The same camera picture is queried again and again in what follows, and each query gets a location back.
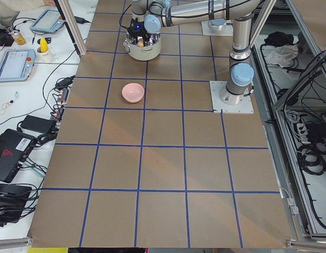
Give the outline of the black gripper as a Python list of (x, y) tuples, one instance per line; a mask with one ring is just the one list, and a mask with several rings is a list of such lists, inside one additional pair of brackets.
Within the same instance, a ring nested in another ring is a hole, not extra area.
[(144, 42), (149, 41), (149, 34), (147, 33), (147, 31), (145, 29), (144, 30), (128, 30), (128, 33), (129, 33), (131, 42), (138, 42), (139, 37), (141, 37)]

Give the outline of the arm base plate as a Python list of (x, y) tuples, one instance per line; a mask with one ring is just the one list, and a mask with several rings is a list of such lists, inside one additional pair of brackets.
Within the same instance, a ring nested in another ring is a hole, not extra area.
[(210, 81), (210, 94), (214, 113), (253, 114), (248, 87), (243, 94), (232, 95), (226, 89), (226, 81)]
[(233, 22), (231, 20), (216, 19), (202, 21), (201, 24), (205, 36), (233, 36)]

